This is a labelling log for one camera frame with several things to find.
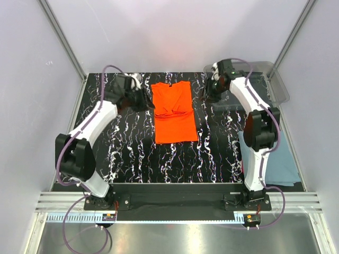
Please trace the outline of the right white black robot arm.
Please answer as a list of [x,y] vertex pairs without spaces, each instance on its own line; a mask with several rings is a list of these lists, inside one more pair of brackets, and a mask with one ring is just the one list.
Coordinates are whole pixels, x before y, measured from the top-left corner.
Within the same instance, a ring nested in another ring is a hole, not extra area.
[[224,92],[233,94],[247,114],[243,139],[249,148],[247,172],[239,195],[226,199],[233,208],[256,210],[265,203],[266,167],[270,153],[280,144],[280,111],[267,104],[253,88],[249,74],[236,70],[233,59],[223,59],[206,67],[201,99],[216,103]]

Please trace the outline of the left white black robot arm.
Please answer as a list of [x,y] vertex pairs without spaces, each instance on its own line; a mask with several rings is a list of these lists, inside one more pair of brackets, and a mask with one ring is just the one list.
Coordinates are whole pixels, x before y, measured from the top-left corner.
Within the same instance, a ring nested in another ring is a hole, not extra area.
[[55,139],[57,178],[70,178],[70,185],[82,186],[87,192],[86,200],[101,210],[117,205],[113,188],[96,170],[93,146],[102,133],[123,110],[135,112],[154,109],[154,104],[141,85],[141,74],[117,74],[113,84],[102,85],[101,98],[85,120],[68,134],[59,134]]

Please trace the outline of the orange t shirt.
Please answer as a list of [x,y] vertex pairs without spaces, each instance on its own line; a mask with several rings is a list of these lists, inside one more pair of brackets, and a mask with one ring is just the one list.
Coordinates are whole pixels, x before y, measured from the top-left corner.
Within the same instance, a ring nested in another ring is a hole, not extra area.
[[191,83],[156,83],[153,95],[155,142],[171,144],[198,141],[192,106]]

